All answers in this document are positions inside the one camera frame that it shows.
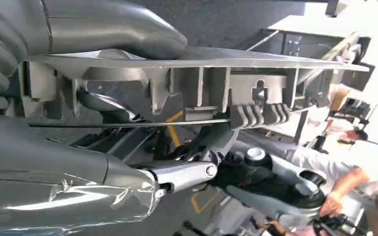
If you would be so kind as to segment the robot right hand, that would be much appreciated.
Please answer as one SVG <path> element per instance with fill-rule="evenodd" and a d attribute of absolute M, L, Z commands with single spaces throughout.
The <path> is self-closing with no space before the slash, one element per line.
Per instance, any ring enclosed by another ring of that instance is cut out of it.
<path fill-rule="evenodd" d="M 78 68 L 156 69 L 254 65 L 253 52 L 189 47 L 148 9 L 122 0 L 0 0 L 1 95 L 32 58 Z M 211 162 L 134 169 L 97 151 L 58 144 L 0 114 L 0 233 L 60 233 L 138 222 L 168 193 L 211 180 Z"/>

